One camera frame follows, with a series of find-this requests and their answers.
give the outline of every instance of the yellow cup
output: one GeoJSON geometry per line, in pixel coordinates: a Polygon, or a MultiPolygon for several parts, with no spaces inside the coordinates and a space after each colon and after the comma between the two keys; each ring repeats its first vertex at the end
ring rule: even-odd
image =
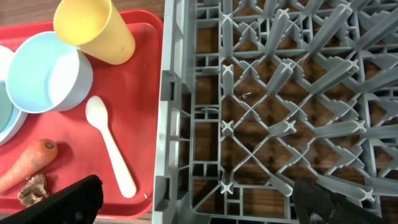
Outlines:
{"type": "Polygon", "coordinates": [[[136,49],[111,0],[63,0],[55,11],[54,31],[63,42],[112,65],[126,62],[136,49]]]}

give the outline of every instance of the carrot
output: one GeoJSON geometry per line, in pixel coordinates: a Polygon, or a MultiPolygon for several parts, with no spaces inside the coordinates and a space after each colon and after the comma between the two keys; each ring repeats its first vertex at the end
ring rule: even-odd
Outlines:
{"type": "Polygon", "coordinates": [[[33,142],[19,156],[15,164],[0,177],[0,194],[45,167],[57,154],[58,147],[55,142],[48,139],[33,142]]]}

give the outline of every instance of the plastic cup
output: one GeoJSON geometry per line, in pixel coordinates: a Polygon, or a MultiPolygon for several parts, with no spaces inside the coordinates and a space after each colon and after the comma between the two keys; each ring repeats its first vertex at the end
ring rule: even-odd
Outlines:
{"type": "Polygon", "coordinates": [[[86,98],[92,83],[88,59],[54,32],[27,39],[16,50],[6,79],[10,100],[27,113],[70,110],[86,98]]]}
{"type": "Polygon", "coordinates": [[[136,42],[110,0],[63,0],[54,15],[63,42],[112,65],[129,60],[136,42]]]}

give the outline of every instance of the debris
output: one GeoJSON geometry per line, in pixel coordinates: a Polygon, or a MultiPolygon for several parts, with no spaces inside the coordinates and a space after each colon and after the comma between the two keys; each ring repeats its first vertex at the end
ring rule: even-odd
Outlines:
{"type": "Polygon", "coordinates": [[[32,177],[26,186],[19,192],[18,199],[21,204],[29,207],[43,201],[49,196],[47,183],[43,174],[32,177]]]}
{"type": "Polygon", "coordinates": [[[248,92],[248,93],[243,93],[242,95],[240,95],[239,97],[240,98],[244,98],[244,99],[246,99],[247,97],[248,97],[248,95],[250,95],[251,94],[251,92],[248,92]]]}

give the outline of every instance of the white bowl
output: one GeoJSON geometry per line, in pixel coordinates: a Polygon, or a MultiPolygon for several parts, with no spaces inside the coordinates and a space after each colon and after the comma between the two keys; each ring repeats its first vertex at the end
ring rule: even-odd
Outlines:
{"type": "MultiPolygon", "coordinates": [[[[0,46],[0,85],[5,86],[4,81],[7,78],[9,64],[11,63],[13,56],[14,52],[12,50],[0,46]]],[[[26,117],[27,113],[22,112],[11,103],[10,117],[4,127],[0,127],[0,146],[8,142],[8,140],[18,132],[22,124],[25,122],[26,117]]]]}

